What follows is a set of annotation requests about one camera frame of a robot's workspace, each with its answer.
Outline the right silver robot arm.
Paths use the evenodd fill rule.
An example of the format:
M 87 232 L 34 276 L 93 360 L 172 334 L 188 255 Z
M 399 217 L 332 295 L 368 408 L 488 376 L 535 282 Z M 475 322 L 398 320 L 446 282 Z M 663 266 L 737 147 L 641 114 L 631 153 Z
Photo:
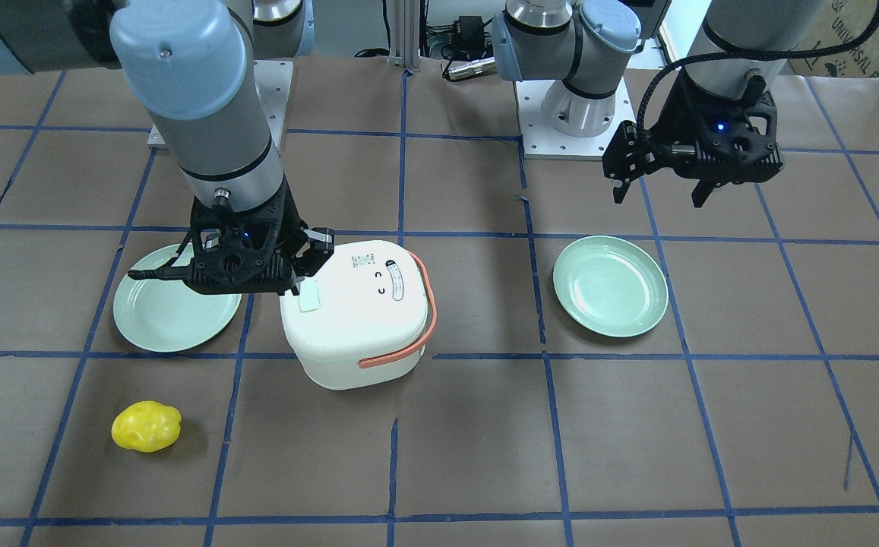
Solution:
M 549 81 L 548 121 L 578 138 L 612 110 L 629 58 L 650 27 L 623 1 L 508 1 L 474 36 L 492 57 L 444 70 L 450 82 L 497 73 Z M 334 232 L 308 228 L 284 173 L 254 65 L 307 55 L 308 1 L 0 1 L 0 74 L 106 67 L 157 126 L 194 192 L 187 264 L 131 270 L 204 295 L 298 292 L 334 251 Z

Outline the green plate near right arm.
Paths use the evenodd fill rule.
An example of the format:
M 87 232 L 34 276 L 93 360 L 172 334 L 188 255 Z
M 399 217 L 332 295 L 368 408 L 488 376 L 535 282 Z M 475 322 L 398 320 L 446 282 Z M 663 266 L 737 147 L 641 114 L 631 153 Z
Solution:
M 175 353 L 209 342 L 230 325 L 240 294 L 206 296 L 182 281 L 133 280 L 117 286 L 112 317 L 127 342 L 140 349 Z

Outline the green plate near left arm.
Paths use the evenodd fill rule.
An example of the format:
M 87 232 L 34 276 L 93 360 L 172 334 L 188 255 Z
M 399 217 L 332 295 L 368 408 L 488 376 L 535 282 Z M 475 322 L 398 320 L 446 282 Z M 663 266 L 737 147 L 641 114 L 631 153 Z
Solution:
M 552 283 L 579 325 L 609 338 L 651 331 L 669 307 L 665 274 L 640 246 L 613 236 L 574 240 L 558 254 Z

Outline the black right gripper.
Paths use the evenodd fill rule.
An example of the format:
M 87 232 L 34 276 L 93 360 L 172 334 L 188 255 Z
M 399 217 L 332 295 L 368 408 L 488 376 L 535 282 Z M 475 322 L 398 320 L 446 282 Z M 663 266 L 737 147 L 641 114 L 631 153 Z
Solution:
M 298 214 L 289 183 L 262 205 L 237 212 L 225 196 L 209 207 L 193 200 L 189 229 L 176 253 L 157 269 L 128 271 L 131 280 L 182 281 L 203 295 L 276 293 L 297 296 L 305 277 L 313 277 L 333 256 L 335 229 L 308 228 Z

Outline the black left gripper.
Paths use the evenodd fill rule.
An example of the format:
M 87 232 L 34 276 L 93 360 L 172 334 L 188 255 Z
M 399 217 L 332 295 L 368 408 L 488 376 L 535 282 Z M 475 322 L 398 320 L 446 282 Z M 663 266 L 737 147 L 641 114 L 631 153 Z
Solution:
M 784 167 L 776 142 L 777 111 L 764 77 L 745 79 L 739 98 L 721 98 L 681 73 L 660 113 L 660 151 L 649 132 L 624 120 L 602 154 L 602 169 L 612 180 L 612 197 L 623 204 L 631 183 L 663 167 L 683 178 L 699 179 L 691 192 L 693 207 L 727 183 L 762 183 Z

